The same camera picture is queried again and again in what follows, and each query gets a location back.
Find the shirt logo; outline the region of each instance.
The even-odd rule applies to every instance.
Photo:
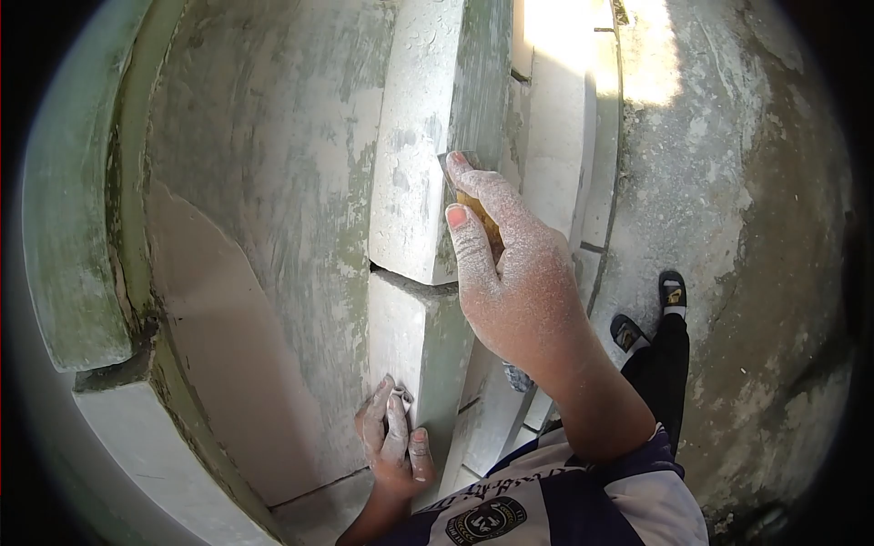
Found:
[[[471,546],[505,535],[527,519],[518,501],[496,497],[450,519],[446,534],[458,546]]]

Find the black pants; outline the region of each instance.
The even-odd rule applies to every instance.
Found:
[[[670,454],[676,455],[683,424],[686,376],[689,374],[689,334],[679,314],[662,318],[652,345],[638,349],[622,367],[622,375],[637,390],[661,421],[670,438]]]

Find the concrete floor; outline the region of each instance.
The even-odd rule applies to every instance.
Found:
[[[849,160],[814,60],[766,0],[624,8],[624,143],[592,319],[620,365],[611,318],[654,334],[659,272],[685,277],[678,459],[719,543],[757,507],[791,505],[842,413]]]

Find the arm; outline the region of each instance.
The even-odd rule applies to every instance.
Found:
[[[581,459],[608,462],[641,446],[656,422],[586,318],[564,236],[497,173],[473,170],[458,153],[448,156],[447,170],[500,226],[505,246],[496,266],[476,215],[449,205],[461,309],[477,337],[555,400]]]
[[[387,533],[410,516],[413,497],[436,479],[427,431],[417,428],[407,434],[404,405],[392,394],[393,387],[394,381],[386,376],[355,416],[355,429],[373,472],[373,490],[336,546],[364,546]],[[384,418],[388,418],[387,435]]]

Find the black slide sandal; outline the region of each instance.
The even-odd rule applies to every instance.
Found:
[[[613,322],[610,323],[610,335],[620,349],[626,353],[638,339],[643,338],[649,341],[649,338],[643,334],[641,327],[624,314],[618,314],[613,318]]]
[[[665,280],[673,280],[678,283],[676,287],[664,286]],[[686,306],[686,281],[683,276],[676,271],[665,271],[658,276],[658,295],[659,303],[662,305],[662,315],[664,309],[669,307],[684,308]]]

